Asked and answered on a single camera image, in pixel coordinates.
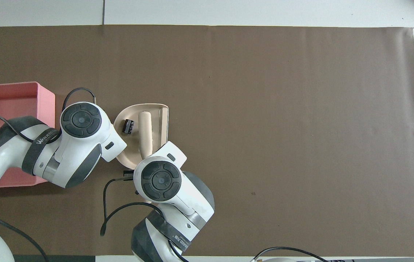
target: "brown paper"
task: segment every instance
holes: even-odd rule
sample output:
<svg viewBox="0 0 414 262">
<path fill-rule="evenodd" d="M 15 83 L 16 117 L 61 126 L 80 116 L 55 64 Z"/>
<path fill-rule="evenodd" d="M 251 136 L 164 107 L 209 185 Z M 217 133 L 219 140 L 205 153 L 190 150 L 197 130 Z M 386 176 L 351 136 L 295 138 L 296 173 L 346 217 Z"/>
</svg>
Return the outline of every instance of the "brown paper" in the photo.
<svg viewBox="0 0 414 262">
<path fill-rule="evenodd" d="M 414 257 L 414 41 L 408 28 L 106 25 L 0 28 L 0 83 L 94 91 L 110 119 L 170 107 L 183 169 L 216 210 L 186 255 L 290 246 L 321 256 Z M 70 103 L 90 101 L 78 92 Z M 99 236 L 116 160 L 81 185 L 0 189 L 0 218 L 49 254 L 130 255 L 150 210 L 128 207 Z M 109 209 L 141 198 L 109 186 Z M 15 254 L 37 251 L 0 226 Z M 297 255 L 275 252 L 270 255 Z"/>
</svg>

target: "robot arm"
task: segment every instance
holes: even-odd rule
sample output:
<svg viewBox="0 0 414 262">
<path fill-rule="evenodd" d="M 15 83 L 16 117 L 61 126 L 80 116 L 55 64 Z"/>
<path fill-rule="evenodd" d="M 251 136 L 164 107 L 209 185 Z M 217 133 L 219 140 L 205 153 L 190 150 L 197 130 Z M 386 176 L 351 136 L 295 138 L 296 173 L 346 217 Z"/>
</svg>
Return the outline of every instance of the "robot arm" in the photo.
<svg viewBox="0 0 414 262">
<path fill-rule="evenodd" d="M 47 142 L 58 131 L 32 116 L 9 122 L 33 142 L 26 141 L 7 125 L 0 128 L 0 178 L 8 168 L 19 167 L 68 188 L 83 182 L 100 157 L 111 161 L 126 147 L 103 109 L 92 103 L 68 106 L 60 118 L 62 135 L 52 143 Z M 1 238 L 0 261 L 13 261 Z"/>
<path fill-rule="evenodd" d="M 132 232 L 131 248 L 144 262 L 171 262 L 184 252 L 212 217 L 215 203 L 210 189 L 194 174 L 181 171 L 187 157 L 173 143 L 140 162 L 134 170 L 137 192 L 158 203 L 160 216 L 152 211 Z"/>
</svg>

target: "circular button pad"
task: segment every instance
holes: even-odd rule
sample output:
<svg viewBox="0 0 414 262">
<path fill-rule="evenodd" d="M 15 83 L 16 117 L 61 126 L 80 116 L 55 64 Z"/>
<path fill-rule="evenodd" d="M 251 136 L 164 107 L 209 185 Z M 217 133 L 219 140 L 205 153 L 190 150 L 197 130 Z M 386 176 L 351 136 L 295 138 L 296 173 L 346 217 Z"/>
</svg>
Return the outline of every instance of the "circular button pad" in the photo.
<svg viewBox="0 0 414 262">
<path fill-rule="evenodd" d="M 153 161 L 142 170 L 142 189 L 155 201 L 166 201 L 179 191 L 181 176 L 177 167 L 167 161 Z"/>
<path fill-rule="evenodd" d="M 98 108 L 90 103 L 77 103 L 69 106 L 62 114 L 63 130 L 76 138 L 92 136 L 102 125 Z"/>
</svg>

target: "pink bin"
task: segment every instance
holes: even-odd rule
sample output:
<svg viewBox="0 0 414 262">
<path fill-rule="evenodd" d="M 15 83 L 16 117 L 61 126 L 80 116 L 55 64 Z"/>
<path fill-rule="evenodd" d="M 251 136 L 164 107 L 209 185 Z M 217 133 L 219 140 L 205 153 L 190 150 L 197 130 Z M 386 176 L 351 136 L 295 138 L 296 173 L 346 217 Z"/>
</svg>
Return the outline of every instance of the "pink bin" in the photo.
<svg viewBox="0 0 414 262">
<path fill-rule="evenodd" d="M 55 126 L 55 94 L 37 82 L 0 84 L 0 116 L 10 119 L 35 116 L 43 123 Z M 0 187 L 33 186 L 46 180 L 14 167 L 4 173 Z"/>
</svg>

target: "black strap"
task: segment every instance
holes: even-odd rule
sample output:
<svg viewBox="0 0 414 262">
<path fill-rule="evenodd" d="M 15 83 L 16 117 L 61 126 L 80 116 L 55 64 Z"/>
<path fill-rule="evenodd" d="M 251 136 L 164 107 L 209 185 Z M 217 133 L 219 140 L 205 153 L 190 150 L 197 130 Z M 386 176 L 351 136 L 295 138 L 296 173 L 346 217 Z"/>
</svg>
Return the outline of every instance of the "black strap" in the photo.
<svg viewBox="0 0 414 262">
<path fill-rule="evenodd" d="M 147 219 L 160 233 L 173 242 L 173 244 L 175 244 L 183 252 L 190 246 L 190 241 L 174 226 L 170 225 L 162 216 L 160 216 L 158 212 L 150 212 Z"/>
<path fill-rule="evenodd" d="M 24 160 L 22 161 L 22 171 L 34 175 L 33 168 L 35 166 L 35 162 L 37 162 L 37 159 L 39 158 L 40 153 L 42 153 L 47 142 L 57 134 L 58 130 L 54 128 L 48 128 L 32 142 L 29 150 L 25 154 Z"/>
</svg>

